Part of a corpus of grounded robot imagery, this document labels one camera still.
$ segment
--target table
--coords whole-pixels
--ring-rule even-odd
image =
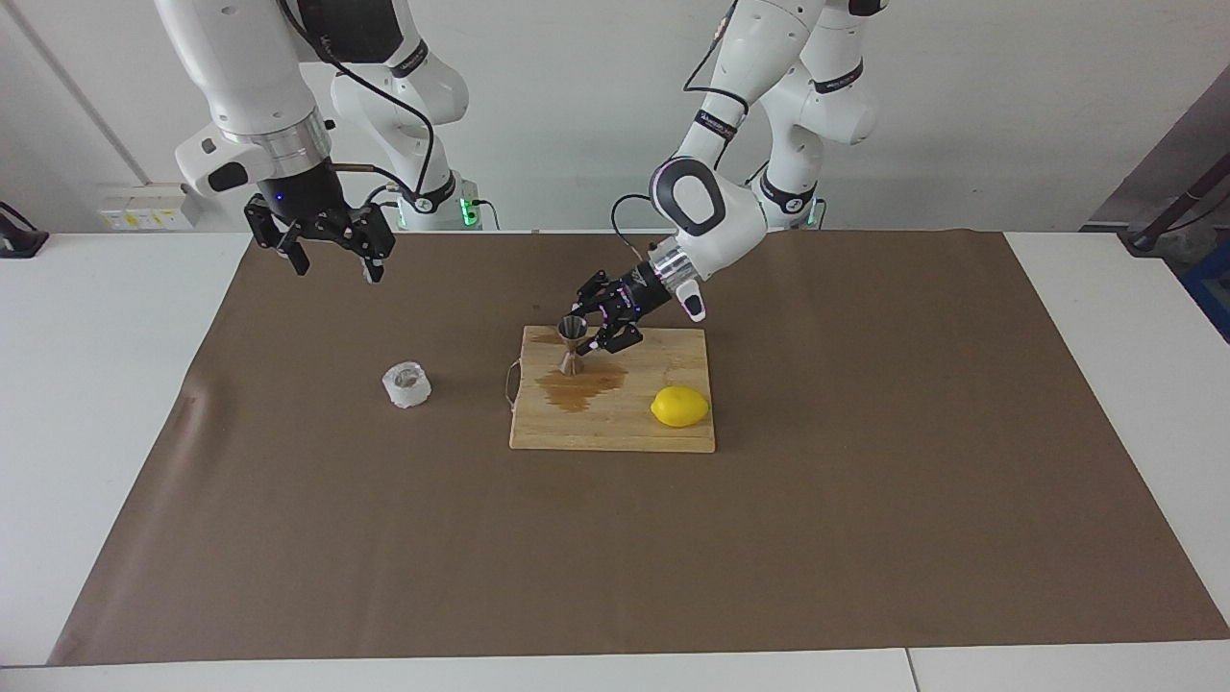
[[[1230,348],[1112,235],[1009,234],[1111,423],[1230,612]],[[62,235],[0,264],[0,665],[38,666],[170,411],[247,237]],[[1230,643],[5,670],[5,690],[1223,690]]]

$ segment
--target metal jigger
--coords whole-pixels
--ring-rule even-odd
[[[568,352],[563,355],[563,363],[560,364],[560,372],[565,377],[572,377],[581,375],[585,370],[585,363],[581,360],[577,355],[577,345],[581,345],[585,340],[585,334],[589,333],[589,323],[585,322],[583,317],[576,315],[568,315],[560,320],[560,340],[567,345]]]

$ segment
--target brown liquid puddle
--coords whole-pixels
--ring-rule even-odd
[[[627,371],[615,364],[585,364],[585,371],[574,377],[556,371],[538,379],[546,391],[546,401],[569,414],[589,411],[589,402],[599,395],[624,387]]]

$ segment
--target yellow lemon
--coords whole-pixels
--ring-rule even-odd
[[[708,415],[708,402],[690,387],[674,386],[658,392],[649,411],[663,425],[688,428]]]

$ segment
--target cutting board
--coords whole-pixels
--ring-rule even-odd
[[[705,332],[646,328],[643,333],[643,342],[620,354],[589,354],[584,372],[566,377],[560,372],[565,348],[556,327],[526,326],[509,446],[712,454],[712,412],[685,429],[662,425],[649,413],[658,392],[673,385],[691,387],[712,403]]]

